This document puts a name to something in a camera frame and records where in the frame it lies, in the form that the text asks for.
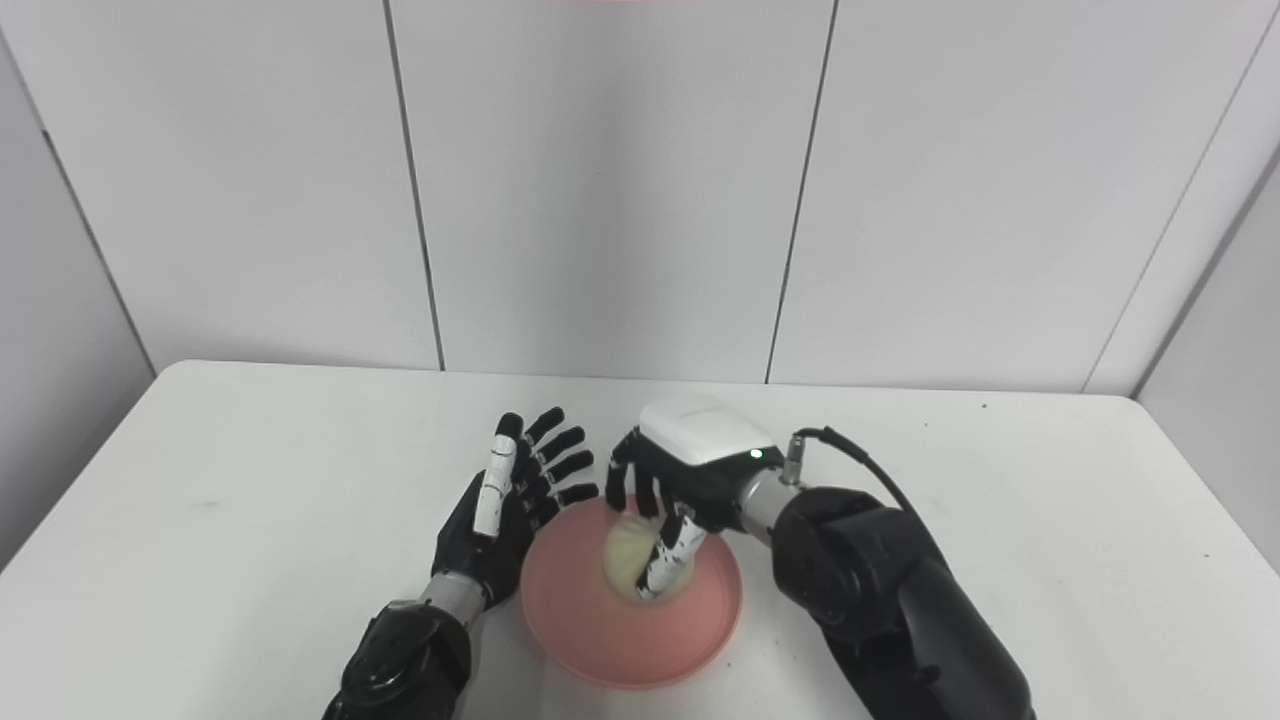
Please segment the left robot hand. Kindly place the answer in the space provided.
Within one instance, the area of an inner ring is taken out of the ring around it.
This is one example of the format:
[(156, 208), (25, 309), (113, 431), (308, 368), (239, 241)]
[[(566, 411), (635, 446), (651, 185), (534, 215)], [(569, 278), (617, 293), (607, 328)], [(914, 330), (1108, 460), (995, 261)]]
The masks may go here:
[(538, 533), (570, 507), (600, 496), (586, 479), (595, 459), (581, 425), (567, 427), (553, 406), (525, 421), (504, 414), (471, 479), (436, 537), (430, 597), (447, 583), (470, 594), (475, 614), (504, 603), (518, 589)]

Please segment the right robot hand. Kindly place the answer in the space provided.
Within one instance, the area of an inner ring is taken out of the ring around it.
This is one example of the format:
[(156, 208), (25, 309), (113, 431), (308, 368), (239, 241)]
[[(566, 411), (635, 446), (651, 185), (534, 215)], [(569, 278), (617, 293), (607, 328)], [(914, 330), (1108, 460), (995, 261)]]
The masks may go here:
[(783, 451), (758, 423), (713, 396), (648, 404), (613, 448), (604, 486), (614, 511), (634, 502), (640, 516), (662, 520), (628, 594), (643, 601), (667, 594), (708, 536), (735, 530), (771, 544), (800, 491), (786, 480), (785, 465)]

